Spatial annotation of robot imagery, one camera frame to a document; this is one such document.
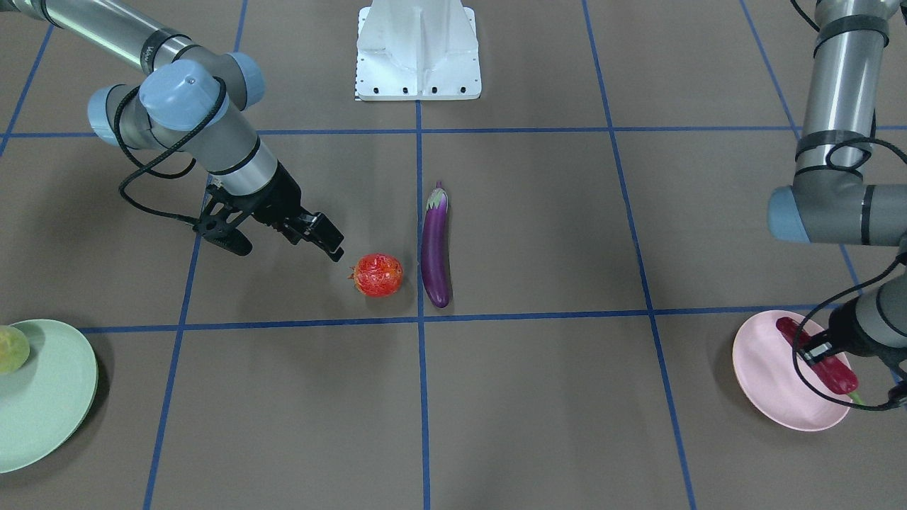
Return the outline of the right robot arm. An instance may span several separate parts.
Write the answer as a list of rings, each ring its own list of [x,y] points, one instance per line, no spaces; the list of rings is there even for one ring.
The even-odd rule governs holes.
[[[240,257],[252,251],[240,224],[253,219],[291,244],[310,242],[340,261],[343,234],[325,214],[303,207],[297,181],[245,118],[265,90],[259,65],[249,55],[215,54],[118,1],[4,1],[2,10],[76,33],[145,75],[141,84],[97,91],[87,107],[95,135],[134,165],[118,186],[126,203],[186,224]],[[162,212],[128,193],[143,176],[184,176],[158,170],[173,154],[190,155],[188,170],[201,166],[210,174],[208,201],[197,215]]]

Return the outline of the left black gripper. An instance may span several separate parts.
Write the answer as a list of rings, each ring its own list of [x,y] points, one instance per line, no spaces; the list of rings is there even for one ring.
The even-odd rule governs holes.
[[[808,356],[832,356],[846,352],[863,358],[878,358],[877,342],[862,326],[860,319],[867,319],[869,325],[877,322],[875,306],[859,310],[858,305],[843,305],[830,314],[829,328],[811,336],[804,345]]]

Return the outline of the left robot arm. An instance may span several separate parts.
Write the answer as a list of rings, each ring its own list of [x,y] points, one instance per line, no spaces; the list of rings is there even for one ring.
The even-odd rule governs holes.
[[[770,196],[767,223],[785,242],[897,248],[905,262],[905,186],[868,184],[889,23],[903,1],[818,1],[818,33],[796,172]]]

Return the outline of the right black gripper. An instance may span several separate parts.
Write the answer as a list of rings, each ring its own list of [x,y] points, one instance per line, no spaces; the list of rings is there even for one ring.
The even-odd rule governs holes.
[[[281,233],[290,243],[309,242],[330,261],[343,258],[344,235],[323,212],[308,212],[301,205],[301,188],[280,162],[270,182],[250,195],[233,195],[225,185],[210,184],[210,199],[239,207],[256,222]]]

